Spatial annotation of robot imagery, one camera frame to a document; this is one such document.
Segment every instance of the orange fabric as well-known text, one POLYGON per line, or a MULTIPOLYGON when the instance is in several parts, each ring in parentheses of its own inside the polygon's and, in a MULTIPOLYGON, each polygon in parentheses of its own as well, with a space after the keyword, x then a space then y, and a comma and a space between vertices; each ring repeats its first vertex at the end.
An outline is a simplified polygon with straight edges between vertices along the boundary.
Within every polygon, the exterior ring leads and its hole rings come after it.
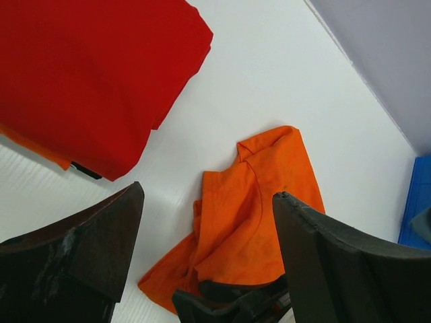
POLYGON ((154 302, 175 313, 176 289, 195 294, 200 281, 258 285, 284 274, 272 196, 288 191, 325 212, 299 130, 280 127, 238 143, 224 172, 205 172, 194 204, 193 233, 139 282, 154 302))
POLYGON ((47 160, 51 160, 52 162, 55 162, 58 164, 61 168, 64 170, 67 170, 71 164, 71 160, 61 157, 60 155, 53 153, 52 151, 49 151, 38 144, 34 143, 31 140, 28 140, 21 136, 19 133, 3 126, 0 124, 0 135, 5 135, 9 139, 11 139, 14 143, 17 143, 18 145, 21 145, 35 153, 38 153, 39 155, 47 158, 47 160))

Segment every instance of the lavender wall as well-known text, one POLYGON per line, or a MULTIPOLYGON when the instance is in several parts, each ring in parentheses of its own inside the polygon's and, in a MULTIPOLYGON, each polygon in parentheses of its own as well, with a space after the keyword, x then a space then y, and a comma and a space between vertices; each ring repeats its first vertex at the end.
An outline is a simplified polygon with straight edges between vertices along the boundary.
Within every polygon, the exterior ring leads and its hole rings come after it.
POLYGON ((431 1, 308 1, 417 153, 431 154, 431 1))

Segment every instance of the white surface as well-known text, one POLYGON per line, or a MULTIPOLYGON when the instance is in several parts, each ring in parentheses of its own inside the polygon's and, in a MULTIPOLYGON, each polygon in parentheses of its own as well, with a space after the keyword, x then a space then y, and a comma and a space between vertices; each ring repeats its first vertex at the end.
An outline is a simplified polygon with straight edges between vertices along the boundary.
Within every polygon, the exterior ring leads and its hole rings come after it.
POLYGON ((431 1, 306 0, 420 154, 431 153, 431 1))
POLYGON ((283 317, 283 320, 281 321, 283 323, 295 323, 295 316, 294 316, 294 311, 291 308, 283 317))
POLYGON ((143 218, 113 322, 177 322, 136 282, 191 231, 202 171, 228 167, 237 141, 271 127, 301 129, 328 214, 387 240, 399 231, 415 154, 305 3, 191 3, 214 31, 212 50, 124 178, 63 172, 0 141, 0 240, 141 182, 143 218))

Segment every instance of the red cloth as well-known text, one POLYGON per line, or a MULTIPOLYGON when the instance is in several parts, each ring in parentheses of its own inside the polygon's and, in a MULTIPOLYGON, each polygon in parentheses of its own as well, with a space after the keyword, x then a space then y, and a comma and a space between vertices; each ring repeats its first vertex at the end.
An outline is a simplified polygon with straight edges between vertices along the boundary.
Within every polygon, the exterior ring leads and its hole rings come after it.
POLYGON ((0 126, 115 180, 211 39, 183 0, 2 1, 0 126))

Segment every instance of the gray object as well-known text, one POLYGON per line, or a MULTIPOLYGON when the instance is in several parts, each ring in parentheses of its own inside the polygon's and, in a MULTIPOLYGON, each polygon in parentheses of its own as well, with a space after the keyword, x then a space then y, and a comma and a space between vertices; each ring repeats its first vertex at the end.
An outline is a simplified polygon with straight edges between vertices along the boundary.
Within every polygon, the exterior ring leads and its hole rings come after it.
POLYGON ((431 322, 431 252, 365 234, 288 193, 273 210, 297 323, 431 322))
POLYGON ((422 239, 431 244, 431 207, 416 215, 410 226, 422 239))
POLYGON ((125 288, 143 199, 135 182, 1 243, 0 322, 109 323, 125 288))

